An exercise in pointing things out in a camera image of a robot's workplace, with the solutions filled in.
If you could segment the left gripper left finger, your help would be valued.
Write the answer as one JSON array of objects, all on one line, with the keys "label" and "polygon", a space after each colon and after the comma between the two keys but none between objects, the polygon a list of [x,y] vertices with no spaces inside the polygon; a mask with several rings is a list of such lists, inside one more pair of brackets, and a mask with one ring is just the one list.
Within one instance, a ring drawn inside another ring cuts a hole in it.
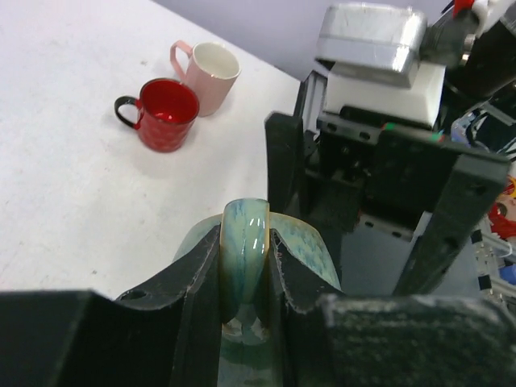
[{"label": "left gripper left finger", "polygon": [[90,290],[3,293],[2,385],[216,385],[219,232],[115,300]]}]

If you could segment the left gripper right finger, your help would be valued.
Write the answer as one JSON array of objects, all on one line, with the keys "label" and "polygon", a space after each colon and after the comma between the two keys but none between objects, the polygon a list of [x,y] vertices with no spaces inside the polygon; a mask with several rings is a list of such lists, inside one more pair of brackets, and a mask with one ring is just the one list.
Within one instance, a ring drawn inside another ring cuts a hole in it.
[{"label": "left gripper right finger", "polygon": [[269,316],[276,386],[512,386],[515,321],[492,302],[352,298],[272,231]]}]

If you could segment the pink faceted mug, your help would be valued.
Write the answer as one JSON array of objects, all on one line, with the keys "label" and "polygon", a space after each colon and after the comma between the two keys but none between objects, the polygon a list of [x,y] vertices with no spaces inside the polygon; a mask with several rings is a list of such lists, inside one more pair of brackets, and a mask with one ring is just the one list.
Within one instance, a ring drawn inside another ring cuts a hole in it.
[{"label": "pink faceted mug", "polygon": [[190,47],[178,40],[170,48],[169,59],[180,81],[197,95],[201,117],[212,115],[220,108],[241,74],[235,55],[214,42]]}]

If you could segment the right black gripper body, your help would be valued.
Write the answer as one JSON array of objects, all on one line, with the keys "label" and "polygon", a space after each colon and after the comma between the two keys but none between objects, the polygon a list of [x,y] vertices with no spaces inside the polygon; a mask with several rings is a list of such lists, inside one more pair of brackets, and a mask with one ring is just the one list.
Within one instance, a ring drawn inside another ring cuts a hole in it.
[{"label": "right black gripper body", "polygon": [[423,214],[436,225],[452,208],[464,175],[462,151],[443,131],[440,72],[411,89],[367,85],[365,97],[335,106],[328,98],[354,85],[312,73],[303,83],[305,154],[298,174],[298,213],[342,230],[371,216],[414,228]]}]

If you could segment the teal glazed mug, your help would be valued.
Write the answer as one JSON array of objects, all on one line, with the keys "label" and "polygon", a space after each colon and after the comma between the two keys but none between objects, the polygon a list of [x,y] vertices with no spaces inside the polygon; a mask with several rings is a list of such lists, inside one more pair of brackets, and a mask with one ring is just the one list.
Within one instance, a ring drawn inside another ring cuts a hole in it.
[{"label": "teal glazed mug", "polygon": [[279,232],[304,268],[340,289],[338,274],[319,232],[303,221],[271,211],[260,198],[241,198],[223,212],[188,231],[175,255],[182,258],[212,228],[219,226],[219,300],[231,319],[222,325],[218,367],[220,386],[280,386],[282,373],[273,355],[272,328],[261,312],[268,309],[267,255],[270,232]]}]

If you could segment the red mug black handle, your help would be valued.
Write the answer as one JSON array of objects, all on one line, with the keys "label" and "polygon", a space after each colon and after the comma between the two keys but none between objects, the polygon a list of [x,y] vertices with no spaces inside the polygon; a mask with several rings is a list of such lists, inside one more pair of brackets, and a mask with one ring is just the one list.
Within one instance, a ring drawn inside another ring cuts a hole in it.
[{"label": "red mug black handle", "polygon": [[[137,110],[132,122],[119,112],[121,106]],[[169,78],[145,83],[137,98],[121,96],[114,101],[116,117],[136,130],[144,145],[156,152],[174,152],[185,142],[200,111],[198,97],[188,86]]]}]

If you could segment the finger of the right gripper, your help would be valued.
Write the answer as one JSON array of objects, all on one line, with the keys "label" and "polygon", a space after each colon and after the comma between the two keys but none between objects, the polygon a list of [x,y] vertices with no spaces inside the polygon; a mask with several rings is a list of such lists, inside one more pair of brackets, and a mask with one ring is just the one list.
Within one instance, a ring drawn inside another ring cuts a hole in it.
[{"label": "finger of the right gripper", "polygon": [[505,156],[463,145],[414,141],[402,153],[394,197],[431,219],[416,239],[394,294],[430,293],[442,280],[472,229],[505,188]]},{"label": "finger of the right gripper", "polygon": [[264,129],[270,210],[301,218],[302,196],[306,192],[303,121],[273,112],[265,120]]}]

